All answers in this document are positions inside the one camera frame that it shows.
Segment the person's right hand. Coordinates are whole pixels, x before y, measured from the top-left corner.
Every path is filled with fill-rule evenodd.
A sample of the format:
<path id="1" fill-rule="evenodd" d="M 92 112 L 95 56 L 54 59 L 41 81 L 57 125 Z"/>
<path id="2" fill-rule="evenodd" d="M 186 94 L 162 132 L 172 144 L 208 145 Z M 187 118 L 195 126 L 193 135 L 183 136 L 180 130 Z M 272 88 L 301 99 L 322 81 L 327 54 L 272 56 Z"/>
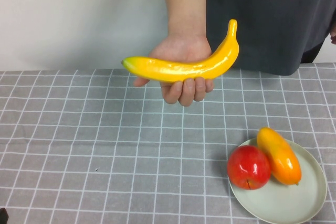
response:
<path id="1" fill-rule="evenodd" d="M 201 61 L 211 55 L 211 48 L 204 35 L 169 35 L 159 43 L 149 54 L 151 58 L 158 58 L 175 62 Z M 190 106 L 194 101 L 204 100 L 207 93 L 214 89 L 211 79 L 187 79 L 184 82 L 161 82 L 161 92 L 168 104 L 179 103 Z"/>

